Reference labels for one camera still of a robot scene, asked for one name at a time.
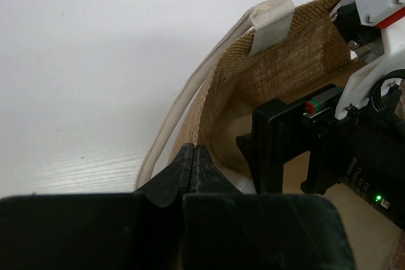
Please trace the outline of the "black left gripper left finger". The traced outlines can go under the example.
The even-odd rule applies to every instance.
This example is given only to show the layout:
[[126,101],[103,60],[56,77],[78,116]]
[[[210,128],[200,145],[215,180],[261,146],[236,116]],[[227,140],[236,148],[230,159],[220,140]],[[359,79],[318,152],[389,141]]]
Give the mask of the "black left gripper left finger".
[[132,193],[1,200],[2,269],[175,269],[193,146]]

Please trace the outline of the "pink printed canvas bag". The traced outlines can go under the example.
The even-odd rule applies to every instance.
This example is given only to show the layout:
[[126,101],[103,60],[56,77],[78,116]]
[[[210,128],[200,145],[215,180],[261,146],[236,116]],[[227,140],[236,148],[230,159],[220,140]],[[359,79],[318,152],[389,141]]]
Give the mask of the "pink printed canvas bag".
[[[165,169],[185,144],[207,148],[215,168],[223,175],[209,192],[315,195],[337,209],[354,257],[353,269],[403,269],[404,227],[395,225],[343,184],[323,195],[306,194],[309,153],[287,162],[281,193],[257,193],[236,137],[252,134],[252,114],[273,99],[290,104],[333,84],[345,89],[349,77],[364,67],[330,20],[340,0],[314,0],[296,6],[290,0],[270,0],[248,10],[215,46],[186,81],[170,108],[140,167],[137,190]],[[401,96],[395,113],[404,122],[404,66],[379,79],[370,99],[382,111],[380,99],[397,84]],[[183,197],[180,196],[183,234],[178,247],[182,265],[185,235]]]

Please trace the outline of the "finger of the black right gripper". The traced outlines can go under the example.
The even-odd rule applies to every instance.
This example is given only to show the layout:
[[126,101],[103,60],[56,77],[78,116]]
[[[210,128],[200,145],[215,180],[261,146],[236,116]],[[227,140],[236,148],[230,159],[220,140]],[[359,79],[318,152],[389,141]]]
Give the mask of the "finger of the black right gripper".
[[256,141],[251,133],[236,137],[237,147],[246,160],[254,187],[257,193],[261,193],[259,154]]

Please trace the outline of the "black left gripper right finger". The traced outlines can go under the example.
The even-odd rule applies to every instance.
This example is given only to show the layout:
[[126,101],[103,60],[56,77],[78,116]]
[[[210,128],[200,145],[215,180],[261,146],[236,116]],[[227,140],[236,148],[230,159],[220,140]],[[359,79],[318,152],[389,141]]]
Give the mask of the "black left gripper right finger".
[[183,197],[184,269],[353,269],[335,206],[315,195],[209,192],[223,175],[207,148],[194,149]]

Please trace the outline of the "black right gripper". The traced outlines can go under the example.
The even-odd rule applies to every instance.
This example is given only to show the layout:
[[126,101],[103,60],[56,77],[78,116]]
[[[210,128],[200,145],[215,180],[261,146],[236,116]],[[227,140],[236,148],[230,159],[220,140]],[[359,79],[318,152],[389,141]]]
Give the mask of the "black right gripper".
[[395,113],[401,90],[389,86],[382,111],[369,100],[338,120],[342,89],[330,84],[287,104],[273,99],[252,114],[254,166],[261,193],[281,193],[284,166],[309,153],[301,191],[323,195],[343,184],[400,228],[404,227],[404,122]]

